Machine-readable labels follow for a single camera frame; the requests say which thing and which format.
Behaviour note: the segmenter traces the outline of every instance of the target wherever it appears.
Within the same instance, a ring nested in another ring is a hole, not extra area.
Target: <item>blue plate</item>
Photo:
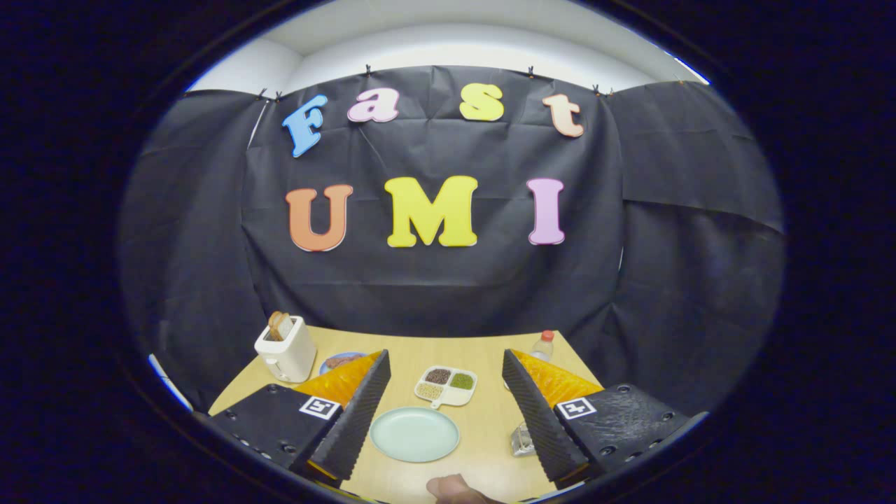
[[[330,368],[327,366],[327,360],[332,359],[333,357],[351,357],[352,355],[360,355],[361,357],[367,356],[366,353],[362,353],[362,352],[343,352],[343,353],[337,353],[336,355],[331,355],[330,357],[327,357],[326,359],[323,360],[323,363],[321,364],[321,370],[318,373],[318,376],[320,376],[323,373],[330,370]]]
[[[370,440],[384,455],[404,462],[432,462],[461,442],[450,418],[432,408],[404,407],[383,413],[370,426]]]

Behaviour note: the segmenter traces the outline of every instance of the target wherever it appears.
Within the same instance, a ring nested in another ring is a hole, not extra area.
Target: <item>letter f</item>
[[[289,129],[289,135],[292,136],[292,143],[295,145],[292,157],[301,156],[320,141],[321,134],[312,131],[311,126],[321,127],[323,124],[323,114],[318,107],[323,107],[326,103],[327,97],[319,94],[283,119],[283,126]]]

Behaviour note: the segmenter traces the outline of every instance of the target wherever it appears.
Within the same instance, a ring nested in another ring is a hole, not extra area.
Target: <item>foam letter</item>
[[[551,119],[554,120],[554,127],[557,131],[566,136],[582,136],[585,128],[573,123],[573,112],[579,113],[579,106],[570,103],[569,98],[565,94],[555,94],[548,96],[541,101],[551,108]]]
[[[413,177],[398,177],[386,181],[386,191],[392,195],[392,235],[386,240],[389,247],[413,247],[417,237],[410,233],[414,222],[423,243],[430,245],[442,221],[445,228],[439,243],[445,247],[471,247],[476,235],[471,225],[473,191],[479,183],[473,177],[449,177],[442,184],[433,203]]]
[[[327,97],[319,94],[283,119],[283,126],[289,128],[289,135],[295,145],[292,157],[301,156],[321,139],[321,134],[312,131],[311,126],[321,127],[323,124],[323,114],[318,107],[323,107],[326,103]]]
[[[467,84],[461,90],[461,115],[470,121],[496,121],[504,115],[503,96],[494,84]]]
[[[296,247],[305,252],[333,250],[345,239],[346,200],[352,193],[351,186],[329,186],[323,195],[330,200],[330,229],[325,234],[311,230],[311,202],[317,197],[313,189],[296,189],[286,194],[289,203],[289,236]]]
[[[358,95],[358,101],[360,103],[349,109],[349,120],[356,123],[370,119],[377,123],[387,123],[398,116],[398,92],[392,88],[364,91]]]
[[[553,178],[533,178],[526,187],[535,197],[535,230],[529,235],[532,245],[559,245],[564,234],[560,231],[560,215],[557,211],[557,195],[563,190],[563,182]]]

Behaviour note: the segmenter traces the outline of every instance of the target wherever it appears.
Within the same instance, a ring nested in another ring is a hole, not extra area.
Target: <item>peach letter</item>
[[[323,195],[330,200],[330,230],[317,234],[311,230],[311,202],[317,197],[313,189],[296,189],[286,194],[289,203],[289,236],[296,247],[305,252],[324,252],[338,247],[345,239],[346,200],[352,193],[349,185],[329,186]]]
[[[569,98],[565,94],[555,94],[548,96],[541,101],[551,108],[551,119],[554,120],[554,127],[557,131],[566,136],[582,136],[585,128],[573,123],[573,112],[579,113],[579,106],[570,103]]]

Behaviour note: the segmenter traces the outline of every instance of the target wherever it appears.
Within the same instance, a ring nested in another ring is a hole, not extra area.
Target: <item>white toaster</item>
[[[283,341],[269,339],[269,326],[255,340],[255,351],[262,357],[271,374],[280,381],[301,383],[308,379],[314,365],[317,347],[311,341],[302,317],[290,317],[292,330]]]

